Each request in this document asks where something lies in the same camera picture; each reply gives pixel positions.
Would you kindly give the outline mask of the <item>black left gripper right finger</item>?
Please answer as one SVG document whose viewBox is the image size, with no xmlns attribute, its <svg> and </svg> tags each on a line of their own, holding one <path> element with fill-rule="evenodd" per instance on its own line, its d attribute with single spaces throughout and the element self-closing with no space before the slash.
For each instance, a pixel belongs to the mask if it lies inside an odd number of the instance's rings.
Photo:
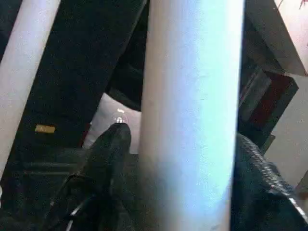
<svg viewBox="0 0 308 231">
<path fill-rule="evenodd" d="M 306 231 L 308 216 L 294 189 L 250 139 L 236 135 L 231 195 L 233 231 Z"/>
</svg>

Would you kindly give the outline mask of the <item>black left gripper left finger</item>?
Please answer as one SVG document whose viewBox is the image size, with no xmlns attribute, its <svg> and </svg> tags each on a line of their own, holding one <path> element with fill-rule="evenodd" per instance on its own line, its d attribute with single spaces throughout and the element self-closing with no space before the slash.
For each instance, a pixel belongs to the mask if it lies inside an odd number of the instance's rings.
<svg viewBox="0 0 308 231">
<path fill-rule="evenodd" d="M 55 195 L 47 213 L 49 231 L 115 231 L 118 200 L 114 182 L 129 153 L 131 133 L 125 123 L 111 125 L 86 150 L 86 158 Z"/>
</svg>

